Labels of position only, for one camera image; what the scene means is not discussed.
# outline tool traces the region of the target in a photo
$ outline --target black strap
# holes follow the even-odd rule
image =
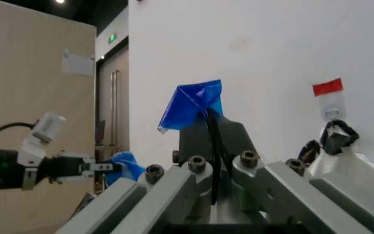
[[[339,133],[328,134],[328,129],[332,126],[338,126],[348,136]],[[349,127],[343,120],[335,119],[327,123],[321,134],[320,143],[326,153],[329,155],[337,155],[342,152],[341,147],[348,147],[359,139],[359,134]]]

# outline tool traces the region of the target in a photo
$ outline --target ceiling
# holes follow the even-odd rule
[[[51,15],[92,24],[99,35],[128,5],[128,0],[2,0]]]

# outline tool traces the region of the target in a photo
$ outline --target wooden panel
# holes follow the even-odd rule
[[[94,155],[94,78],[63,73],[62,52],[94,55],[95,28],[0,2],[0,125],[35,122],[52,110],[66,117],[48,155],[61,149]],[[0,133],[0,147],[17,149],[27,129]],[[92,181],[42,181],[33,191],[0,191],[0,233],[64,222]]]

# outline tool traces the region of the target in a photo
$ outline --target blue plastic bag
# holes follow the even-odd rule
[[[122,171],[109,173],[105,175],[107,185],[113,184],[117,179],[125,177],[132,180],[137,180],[138,177],[145,171],[145,168],[136,163],[135,157],[129,151],[122,151],[116,153],[110,161],[113,164],[121,164]]]
[[[198,113],[202,112],[206,116],[208,108],[222,115],[221,92],[222,82],[219,79],[177,86],[161,118],[158,130],[161,133],[165,133],[167,129],[180,130],[192,124]]]

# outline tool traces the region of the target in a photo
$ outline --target gray metal bar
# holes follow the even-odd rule
[[[374,196],[360,190],[338,173],[322,175],[310,183],[374,232]]]
[[[184,223],[198,195],[195,176],[172,166],[112,233],[162,233],[169,223]]]
[[[146,192],[136,182],[120,178],[56,233],[110,233]]]
[[[301,222],[311,233],[370,233],[283,162],[245,177],[243,186],[267,211],[271,223]]]

